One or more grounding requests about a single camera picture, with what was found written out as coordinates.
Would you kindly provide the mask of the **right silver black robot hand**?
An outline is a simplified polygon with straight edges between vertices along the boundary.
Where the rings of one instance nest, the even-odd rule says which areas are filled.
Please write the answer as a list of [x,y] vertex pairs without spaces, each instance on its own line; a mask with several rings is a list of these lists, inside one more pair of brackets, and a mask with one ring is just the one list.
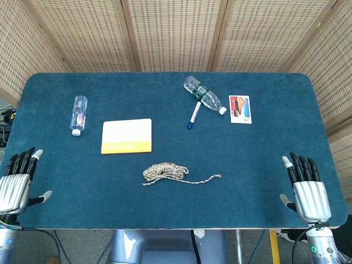
[[290,153],[291,158],[282,157],[287,170],[295,202],[280,194],[281,202],[296,212],[306,223],[325,223],[331,218],[331,209],[325,185],[318,168],[311,158]]

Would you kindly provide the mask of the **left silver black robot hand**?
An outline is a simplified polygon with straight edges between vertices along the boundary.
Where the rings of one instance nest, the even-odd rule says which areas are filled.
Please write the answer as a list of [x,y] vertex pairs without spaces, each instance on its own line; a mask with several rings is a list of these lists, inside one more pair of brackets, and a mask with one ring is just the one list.
[[9,159],[4,176],[0,178],[0,216],[18,216],[27,207],[44,203],[52,191],[30,198],[31,183],[34,178],[37,163],[43,151],[34,147],[20,154],[14,154]]

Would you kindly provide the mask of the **metal table leg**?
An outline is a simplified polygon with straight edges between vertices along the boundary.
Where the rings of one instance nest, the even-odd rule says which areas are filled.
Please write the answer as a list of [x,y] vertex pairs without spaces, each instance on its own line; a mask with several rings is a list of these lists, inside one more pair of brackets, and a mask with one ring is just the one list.
[[236,255],[237,255],[237,263],[243,264],[242,250],[241,250],[241,234],[240,230],[237,229],[235,231],[236,236]]

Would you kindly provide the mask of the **small pink-label water bottle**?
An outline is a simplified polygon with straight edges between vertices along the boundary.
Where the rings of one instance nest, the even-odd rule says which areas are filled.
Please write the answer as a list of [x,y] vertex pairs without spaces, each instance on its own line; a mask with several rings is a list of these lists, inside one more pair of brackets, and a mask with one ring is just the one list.
[[80,136],[81,132],[85,128],[86,120],[86,109],[87,109],[87,98],[79,95],[75,96],[73,111],[70,121],[71,134],[73,136]]

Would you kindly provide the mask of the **picture postcard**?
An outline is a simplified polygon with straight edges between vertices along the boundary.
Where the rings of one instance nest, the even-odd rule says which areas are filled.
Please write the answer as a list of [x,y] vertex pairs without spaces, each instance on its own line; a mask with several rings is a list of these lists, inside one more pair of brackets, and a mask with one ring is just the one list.
[[229,95],[229,106],[231,123],[252,124],[249,96]]

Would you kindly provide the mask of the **white yellow notepad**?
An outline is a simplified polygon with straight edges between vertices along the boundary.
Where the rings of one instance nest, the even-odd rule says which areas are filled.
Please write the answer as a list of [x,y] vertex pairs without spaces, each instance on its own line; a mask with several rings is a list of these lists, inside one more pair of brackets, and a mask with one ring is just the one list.
[[152,120],[115,120],[103,123],[101,153],[145,153],[152,151]]

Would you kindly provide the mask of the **blue felt table cover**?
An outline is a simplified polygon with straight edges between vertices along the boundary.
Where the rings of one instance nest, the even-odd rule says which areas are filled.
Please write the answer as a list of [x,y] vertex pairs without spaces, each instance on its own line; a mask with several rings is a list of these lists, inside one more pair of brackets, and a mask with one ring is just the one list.
[[[42,149],[32,197],[48,201],[19,217],[45,229],[299,228],[279,196],[294,193],[282,156],[314,160],[333,227],[348,217],[311,80],[300,73],[196,73],[227,105],[250,98],[252,124],[202,107],[187,73],[37,73],[24,88],[5,159]],[[75,96],[87,98],[85,128],[70,129]],[[103,123],[151,119],[152,151],[101,153]]]

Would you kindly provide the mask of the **white marker blue cap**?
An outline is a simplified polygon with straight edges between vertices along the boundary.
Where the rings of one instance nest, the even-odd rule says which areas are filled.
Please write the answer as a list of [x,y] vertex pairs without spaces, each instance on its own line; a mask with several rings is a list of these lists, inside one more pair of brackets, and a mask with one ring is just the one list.
[[193,113],[192,113],[192,116],[191,116],[191,118],[190,118],[190,122],[189,122],[189,124],[188,124],[188,129],[191,129],[191,128],[193,127],[193,124],[194,124],[194,122],[195,122],[195,119],[196,119],[196,116],[197,116],[198,111],[199,111],[199,109],[200,109],[200,106],[201,106],[201,102],[198,101],[197,104],[196,104],[196,106],[195,106],[195,108],[194,108],[194,111],[193,111]]

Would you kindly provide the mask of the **large green-label water bottle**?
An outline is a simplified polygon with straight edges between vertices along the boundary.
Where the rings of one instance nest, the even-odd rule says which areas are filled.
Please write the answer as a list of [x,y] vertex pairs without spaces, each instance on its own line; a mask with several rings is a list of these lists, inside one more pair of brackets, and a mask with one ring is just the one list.
[[184,88],[207,108],[224,115],[227,109],[220,99],[194,76],[188,76],[184,81]]

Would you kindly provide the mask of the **blue-grey robot torso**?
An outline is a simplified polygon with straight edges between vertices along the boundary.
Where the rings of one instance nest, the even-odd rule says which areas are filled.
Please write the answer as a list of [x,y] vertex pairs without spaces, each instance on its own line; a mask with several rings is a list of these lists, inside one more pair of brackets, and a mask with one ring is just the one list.
[[224,230],[117,229],[109,264],[229,264]]

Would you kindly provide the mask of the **yellow post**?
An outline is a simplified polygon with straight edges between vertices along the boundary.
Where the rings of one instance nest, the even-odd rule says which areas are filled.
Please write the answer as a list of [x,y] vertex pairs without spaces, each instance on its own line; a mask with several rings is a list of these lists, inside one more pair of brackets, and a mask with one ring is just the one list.
[[281,264],[278,240],[273,230],[269,231],[273,264]]

